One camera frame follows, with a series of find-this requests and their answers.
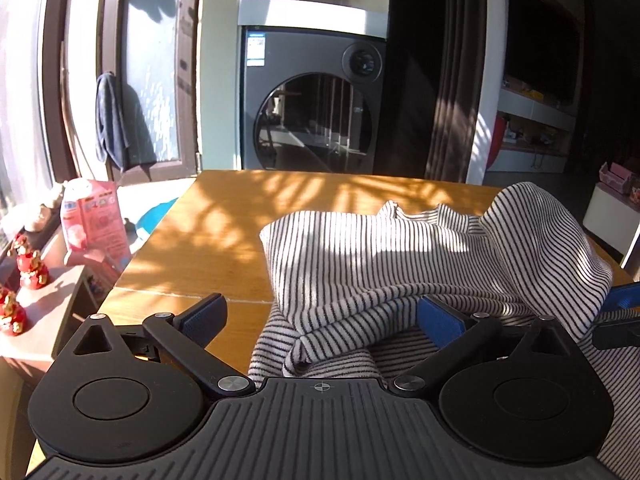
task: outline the television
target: television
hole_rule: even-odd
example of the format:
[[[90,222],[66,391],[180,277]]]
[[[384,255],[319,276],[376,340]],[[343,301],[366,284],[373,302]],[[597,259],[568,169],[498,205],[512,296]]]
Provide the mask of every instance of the television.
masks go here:
[[[506,75],[571,104],[579,56],[580,32],[567,11],[543,0],[509,0]]]

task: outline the metal screw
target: metal screw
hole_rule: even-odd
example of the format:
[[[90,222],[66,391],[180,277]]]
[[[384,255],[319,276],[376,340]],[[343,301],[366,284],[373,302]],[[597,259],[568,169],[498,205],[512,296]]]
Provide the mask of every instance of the metal screw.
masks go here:
[[[240,390],[244,390],[248,385],[249,380],[246,377],[240,377],[238,375],[229,375],[218,381],[218,387],[225,392],[239,392]]]
[[[424,386],[424,379],[415,375],[401,375],[394,381],[396,388],[406,392],[414,392]]]

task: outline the round glass door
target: round glass door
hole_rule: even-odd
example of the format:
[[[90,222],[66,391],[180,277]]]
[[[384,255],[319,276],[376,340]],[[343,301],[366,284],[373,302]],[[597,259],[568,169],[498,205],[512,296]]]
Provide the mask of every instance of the round glass door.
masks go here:
[[[267,170],[365,173],[371,114],[348,81],[315,73],[278,86],[262,104],[254,141]]]

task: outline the hanging towel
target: hanging towel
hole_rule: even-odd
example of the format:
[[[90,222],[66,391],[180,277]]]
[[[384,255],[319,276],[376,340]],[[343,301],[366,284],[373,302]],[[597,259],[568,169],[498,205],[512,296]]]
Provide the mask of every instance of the hanging towel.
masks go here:
[[[530,183],[501,192],[481,217],[445,205],[416,216],[386,203],[378,215],[302,211],[265,227],[274,303],[249,369],[270,376],[388,380],[435,352],[415,327],[428,294],[506,324],[555,315],[613,398],[601,453],[624,479],[640,479],[640,349],[597,351],[591,327],[612,271],[580,226]]]
[[[107,156],[123,173],[129,169],[127,139],[122,109],[116,93],[116,76],[105,72],[98,77],[95,95],[95,153],[100,162]]]

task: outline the striped shirt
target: striped shirt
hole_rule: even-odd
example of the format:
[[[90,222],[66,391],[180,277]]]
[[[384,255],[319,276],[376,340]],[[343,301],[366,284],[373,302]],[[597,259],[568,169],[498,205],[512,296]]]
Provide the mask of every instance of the striped shirt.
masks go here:
[[[640,349],[598,351],[594,320],[612,271],[571,214],[530,183],[501,192],[482,216],[446,205],[406,215],[387,202],[375,216],[300,211],[260,232],[274,293],[249,375],[388,380],[435,346],[416,328],[429,295],[505,324],[553,314],[607,387],[613,426],[599,458],[640,480]]]

